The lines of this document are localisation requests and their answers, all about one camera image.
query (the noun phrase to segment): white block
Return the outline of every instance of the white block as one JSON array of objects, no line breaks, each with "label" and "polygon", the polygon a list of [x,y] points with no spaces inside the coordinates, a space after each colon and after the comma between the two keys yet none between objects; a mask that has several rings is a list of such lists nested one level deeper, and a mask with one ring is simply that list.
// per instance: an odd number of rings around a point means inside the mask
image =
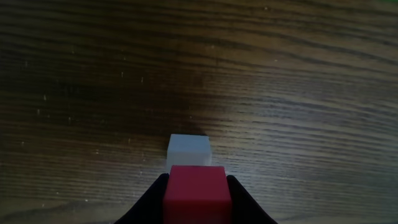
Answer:
[{"label": "white block", "polygon": [[172,134],[167,148],[166,172],[172,165],[210,166],[211,147],[208,136]]}]

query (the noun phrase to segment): red cube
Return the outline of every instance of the red cube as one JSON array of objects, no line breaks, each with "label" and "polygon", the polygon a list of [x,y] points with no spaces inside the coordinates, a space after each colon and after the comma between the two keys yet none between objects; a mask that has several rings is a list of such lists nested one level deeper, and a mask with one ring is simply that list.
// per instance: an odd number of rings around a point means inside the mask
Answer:
[{"label": "red cube", "polygon": [[163,199],[165,224],[230,224],[224,167],[172,166]]}]

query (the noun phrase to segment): block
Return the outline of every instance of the block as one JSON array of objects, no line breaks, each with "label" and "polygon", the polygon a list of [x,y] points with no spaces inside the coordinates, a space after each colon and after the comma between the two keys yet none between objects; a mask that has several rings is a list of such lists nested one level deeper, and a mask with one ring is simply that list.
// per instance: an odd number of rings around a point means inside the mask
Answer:
[{"label": "block", "polygon": [[230,224],[224,167],[172,166],[163,198],[164,224]]},{"label": "block", "polygon": [[208,136],[172,134],[167,148],[166,172],[172,165],[210,166],[211,147]]}]

